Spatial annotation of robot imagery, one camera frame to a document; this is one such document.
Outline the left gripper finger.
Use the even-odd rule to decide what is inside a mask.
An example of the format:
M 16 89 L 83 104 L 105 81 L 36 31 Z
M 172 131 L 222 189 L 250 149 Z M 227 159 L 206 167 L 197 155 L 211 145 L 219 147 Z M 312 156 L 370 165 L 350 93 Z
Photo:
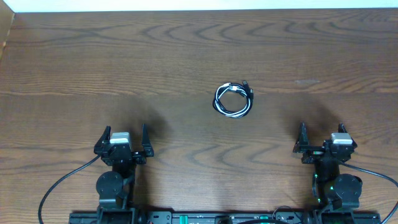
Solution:
M 154 149 L 149 139 L 149 135 L 147 132 L 147 126 L 145 124 L 142 125 L 142 147 L 144 150 L 144 154 L 146 157 L 154 157 Z
M 107 126 L 107 127 L 105 127 L 105 130 L 104 130 L 103 134 L 101 135 L 101 137 L 98 139 L 98 141 L 94 145 L 93 152 L 97 155 L 101 155 L 105 148 L 105 145 L 109 144 L 110 137 L 111 137 L 111 127 Z

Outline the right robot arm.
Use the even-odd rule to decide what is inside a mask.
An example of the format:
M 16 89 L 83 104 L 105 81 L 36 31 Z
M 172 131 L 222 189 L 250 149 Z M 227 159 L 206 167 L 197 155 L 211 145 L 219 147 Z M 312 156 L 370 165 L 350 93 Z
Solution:
M 340 165 L 351 159 L 357 146 L 342 123 L 330 139 L 313 146 L 305 123 L 300 123 L 293 152 L 302 155 L 303 164 L 314 165 L 312 194 L 318 200 L 318 208 L 303 214 L 304 223 L 355 222 L 353 210 L 359 207 L 363 182 L 355 175 L 342 174 Z

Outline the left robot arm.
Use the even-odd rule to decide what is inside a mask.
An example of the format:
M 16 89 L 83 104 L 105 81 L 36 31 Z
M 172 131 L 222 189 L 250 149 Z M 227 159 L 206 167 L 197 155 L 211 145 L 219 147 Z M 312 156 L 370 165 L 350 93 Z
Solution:
M 97 223 L 147 223 L 145 211 L 133 202 L 136 167 L 154 156 L 146 125 L 142 125 L 143 150 L 134 151 L 128 132 L 112 133 L 107 126 L 94 146 L 93 152 L 112 168 L 96 182 L 99 195 Z

